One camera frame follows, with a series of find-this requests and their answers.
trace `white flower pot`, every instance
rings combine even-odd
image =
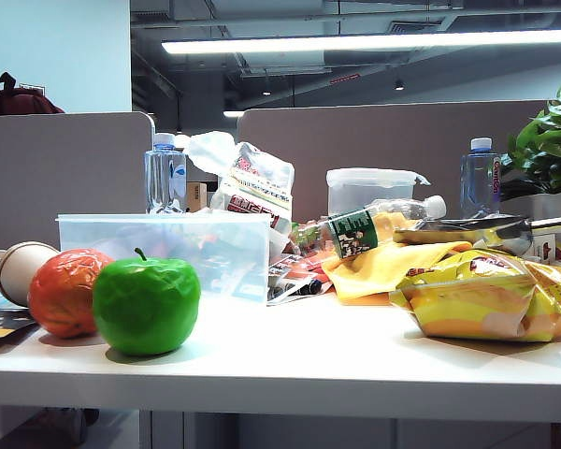
[[[561,194],[537,194],[520,196],[501,204],[502,213],[525,215],[532,220],[561,217]],[[561,234],[556,236],[561,242]]]

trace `clear plastic container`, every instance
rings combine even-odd
[[[441,196],[430,196],[424,201],[416,199],[376,199],[366,207],[319,222],[301,225],[291,235],[300,255],[334,250],[338,257],[358,255],[378,246],[381,239],[374,217],[381,212],[399,212],[406,220],[437,219],[447,213]],[[392,223],[382,224],[382,231],[393,232]]]
[[[145,153],[147,213],[182,213],[187,209],[185,154],[175,149],[175,136],[157,133]]]
[[[326,173],[328,215],[361,209],[375,199],[411,198],[413,186],[428,180],[413,171],[339,168]]]
[[[115,259],[177,257],[192,264],[202,290],[266,303],[268,229],[263,213],[59,215],[61,250],[95,248]]]
[[[500,156],[492,139],[473,138],[469,154],[461,158],[461,216],[482,218],[498,213],[500,206]]]

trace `yellow snack bag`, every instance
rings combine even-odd
[[[469,250],[410,269],[389,296],[427,336],[550,341],[561,335],[561,268]]]

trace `plastic water bottle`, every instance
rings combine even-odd
[[[461,158],[461,214],[482,218],[498,213],[500,156],[492,152],[492,139],[473,138],[469,154]]]
[[[294,229],[290,238],[301,255],[334,250],[340,258],[376,248],[379,233],[373,217],[382,212],[400,212],[408,220],[437,219],[447,213],[442,196],[416,199],[376,199],[360,210],[341,213]]]
[[[187,208],[185,154],[175,149],[175,137],[157,133],[153,150],[145,153],[147,213],[180,213]]]

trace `green bottle label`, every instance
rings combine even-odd
[[[367,210],[335,215],[328,219],[338,256],[349,257],[378,246],[374,222]]]

